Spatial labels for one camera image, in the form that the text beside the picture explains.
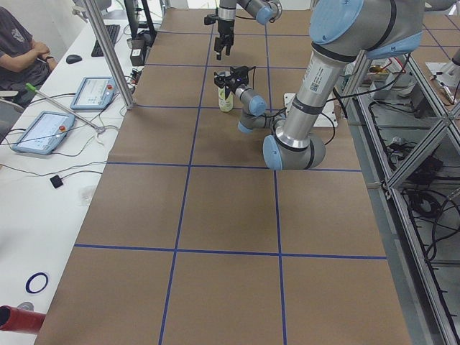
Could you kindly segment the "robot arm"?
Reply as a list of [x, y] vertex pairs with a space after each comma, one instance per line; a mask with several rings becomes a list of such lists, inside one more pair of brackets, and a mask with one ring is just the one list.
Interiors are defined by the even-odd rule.
[[234, 45], [234, 25], [236, 7], [240, 6], [247, 14], [261, 25], [275, 22], [282, 15], [280, 1], [220, 1], [214, 14], [209, 14], [203, 21], [205, 25], [217, 23], [218, 37], [215, 38], [214, 52], [216, 59], [229, 56]]
[[309, 35], [312, 55], [288, 114], [266, 114], [267, 104], [248, 83], [248, 67], [216, 73], [214, 83], [243, 104], [239, 129], [269, 128], [263, 157], [272, 170], [307, 170], [325, 157], [325, 144], [311, 129], [345, 65], [360, 51], [370, 60], [414, 51], [422, 38], [423, 1], [320, 1]]

